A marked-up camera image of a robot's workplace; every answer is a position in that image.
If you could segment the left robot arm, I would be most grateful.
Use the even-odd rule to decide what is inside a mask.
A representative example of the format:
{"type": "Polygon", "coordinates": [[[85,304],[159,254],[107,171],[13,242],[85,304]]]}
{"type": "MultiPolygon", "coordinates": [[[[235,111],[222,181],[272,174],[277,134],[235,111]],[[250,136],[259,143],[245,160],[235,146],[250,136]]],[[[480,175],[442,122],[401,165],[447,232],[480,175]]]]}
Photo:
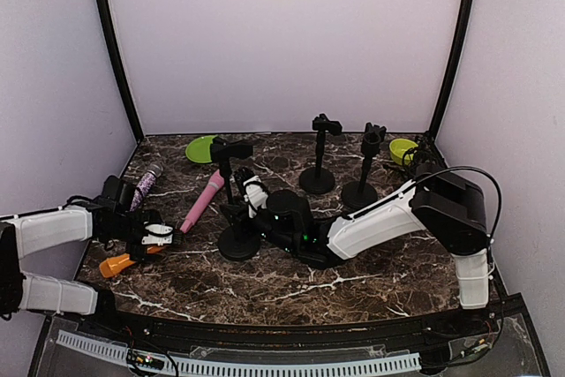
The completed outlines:
{"type": "Polygon", "coordinates": [[[142,262],[150,245],[168,245],[174,230],[158,211],[132,209],[137,187],[110,176],[102,193],[90,199],[71,196],[56,208],[7,216],[1,220],[1,318],[21,310],[89,316],[106,338],[124,332],[124,317],[103,304],[100,292],[85,283],[24,272],[26,256],[71,242],[97,240],[126,244],[130,259],[142,262]]]}

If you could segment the black round-base stand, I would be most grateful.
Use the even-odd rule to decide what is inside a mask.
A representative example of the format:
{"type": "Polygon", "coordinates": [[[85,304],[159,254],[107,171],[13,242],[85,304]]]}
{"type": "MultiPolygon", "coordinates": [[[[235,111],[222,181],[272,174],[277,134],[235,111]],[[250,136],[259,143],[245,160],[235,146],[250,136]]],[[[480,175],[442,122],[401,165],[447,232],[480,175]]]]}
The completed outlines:
{"type": "Polygon", "coordinates": [[[245,261],[252,258],[260,249],[260,236],[245,223],[246,206],[234,201],[230,187],[232,169],[230,160],[246,159],[253,153],[252,145],[240,140],[229,142],[219,136],[214,137],[210,146],[212,163],[217,163],[228,203],[221,205],[221,211],[229,223],[217,241],[220,254],[227,260],[245,261]]]}
{"type": "Polygon", "coordinates": [[[363,161],[361,174],[357,182],[350,181],[343,186],[341,199],[348,209],[361,209],[378,200],[378,194],[374,187],[367,183],[373,159],[380,153],[380,145],[385,139],[387,128],[372,124],[365,124],[365,131],[361,141],[361,154],[363,161]]]}
{"type": "Polygon", "coordinates": [[[340,136],[343,127],[337,120],[330,120],[326,114],[320,113],[312,121],[312,129],[316,132],[315,164],[305,169],[299,176],[299,186],[307,193],[322,195],[331,192],[335,187],[334,174],[323,167],[326,136],[340,136]]]}

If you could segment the orange microphone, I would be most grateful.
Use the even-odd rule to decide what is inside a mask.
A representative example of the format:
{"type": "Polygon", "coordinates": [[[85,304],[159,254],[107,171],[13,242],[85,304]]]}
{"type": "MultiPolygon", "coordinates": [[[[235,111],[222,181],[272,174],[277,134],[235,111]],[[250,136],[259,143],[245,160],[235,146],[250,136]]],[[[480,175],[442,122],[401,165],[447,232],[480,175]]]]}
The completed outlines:
{"type": "Polygon", "coordinates": [[[149,246],[146,250],[145,257],[141,260],[133,260],[128,253],[107,258],[99,266],[100,273],[105,279],[113,278],[121,274],[125,269],[136,265],[137,263],[154,260],[156,258],[156,255],[163,249],[163,246],[149,246]]]}

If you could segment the pink microphone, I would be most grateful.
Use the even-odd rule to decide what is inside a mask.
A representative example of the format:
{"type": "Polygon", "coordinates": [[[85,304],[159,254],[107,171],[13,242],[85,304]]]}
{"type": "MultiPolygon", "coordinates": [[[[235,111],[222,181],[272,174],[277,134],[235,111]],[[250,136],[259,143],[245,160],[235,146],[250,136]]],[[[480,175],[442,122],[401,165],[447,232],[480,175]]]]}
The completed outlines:
{"type": "Polygon", "coordinates": [[[207,185],[185,216],[180,231],[186,234],[202,216],[214,196],[223,188],[224,178],[217,170],[207,181],[207,185]]]}

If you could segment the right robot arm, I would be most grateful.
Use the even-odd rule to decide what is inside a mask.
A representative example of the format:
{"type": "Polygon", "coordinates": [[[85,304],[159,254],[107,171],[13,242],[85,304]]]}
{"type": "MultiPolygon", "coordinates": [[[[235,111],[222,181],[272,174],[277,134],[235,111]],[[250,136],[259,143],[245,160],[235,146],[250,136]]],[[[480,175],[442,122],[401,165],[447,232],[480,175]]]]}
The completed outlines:
{"type": "Polygon", "coordinates": [[[243,199],[222,206],[229,227],[217,246],[223,258],[245,261],[262,241],[311,268],[333,268],[360,253],[412,232],[428,231],[455,262],[461,309],[450,318],[459,336],[485,320],[489,303],[494,223],[486,221],[481,187],[461,177],[463,166],[417,167],[415,177],[358,211],[326,219],[313,216],[307,198],[291,190],[270,192],[251,170],[237,171],[243,199]]]}

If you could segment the black tripod shock-mount stand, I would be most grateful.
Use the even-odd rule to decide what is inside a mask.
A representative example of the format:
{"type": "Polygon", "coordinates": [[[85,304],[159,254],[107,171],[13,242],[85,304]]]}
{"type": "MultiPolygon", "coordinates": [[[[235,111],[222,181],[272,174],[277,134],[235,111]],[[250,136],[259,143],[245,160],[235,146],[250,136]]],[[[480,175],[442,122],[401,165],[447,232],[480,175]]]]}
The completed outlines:
{"type": "Polygon", "coordinates": [[[435,150],[435,148],[430,144],[429,139],[427,137],[417,137],[415,140],[416,143],[418,143],[418,149],[416,150],[416,152],[413,155],[413,159],[410,165],[405,165],[405,166],[401,166],[401,165],[397,165],[396,163],[393,162],[393,164],[391,166],[391,168],[393,170],[397,170],[401,173],[403,173],[406,176],[413,176],[416,172],[416,169],[418,168],[419,165],[425,164],[425,163],[431,163],[434,165],[442,165],[443,164],[443,160],[441,158],[441,155],[435,150]]]}

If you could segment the purple glitter microphone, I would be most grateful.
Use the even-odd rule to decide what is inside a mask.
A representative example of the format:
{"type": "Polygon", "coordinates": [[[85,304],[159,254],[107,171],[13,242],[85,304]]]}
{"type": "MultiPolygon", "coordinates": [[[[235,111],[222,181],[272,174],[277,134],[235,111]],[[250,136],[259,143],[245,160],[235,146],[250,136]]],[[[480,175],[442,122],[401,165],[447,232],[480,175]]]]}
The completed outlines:
{"type": "Polygon", "coordinates": [[[153,187],[157,178],[162,174],[162,172],[163,166],[161,164],[152,163],[149,165],[147,171],[141,177],[134,189],[132,204],[130,206],[131,212],[135,211],[142,205],[149,191],[153,187]]]}

